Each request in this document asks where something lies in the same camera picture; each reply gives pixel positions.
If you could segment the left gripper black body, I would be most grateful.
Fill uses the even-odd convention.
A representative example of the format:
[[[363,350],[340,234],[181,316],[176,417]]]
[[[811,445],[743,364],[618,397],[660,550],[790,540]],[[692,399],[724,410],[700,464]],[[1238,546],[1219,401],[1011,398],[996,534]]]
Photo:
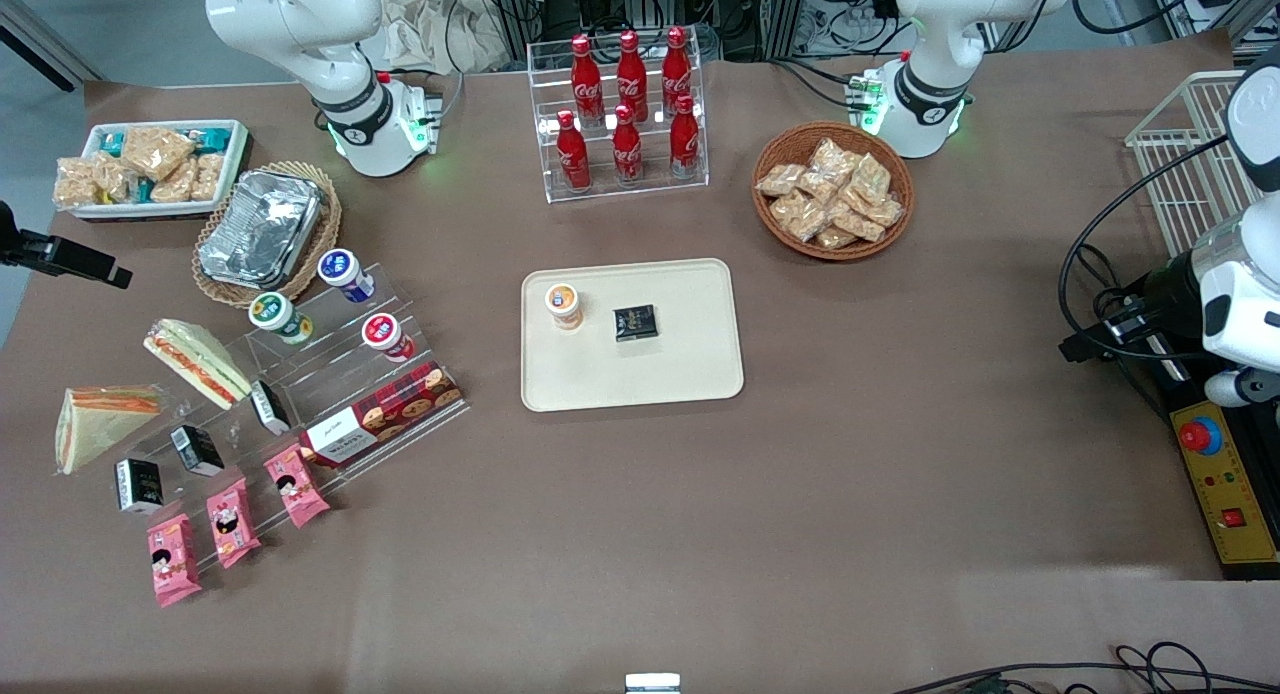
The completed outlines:
[[[1135,280],[1146,321],[1137,352],[1158,360],[1208,360],[1203,335],[1201,286],[1185,251]]]

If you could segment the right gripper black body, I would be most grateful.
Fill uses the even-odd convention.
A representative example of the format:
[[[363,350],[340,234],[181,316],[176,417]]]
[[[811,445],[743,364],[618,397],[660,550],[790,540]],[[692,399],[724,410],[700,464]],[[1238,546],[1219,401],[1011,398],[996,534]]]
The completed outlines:
[[[47,234],[19,229],[12,207],[0,204],[1,264],[14,268],[42,268],[49,252]]]

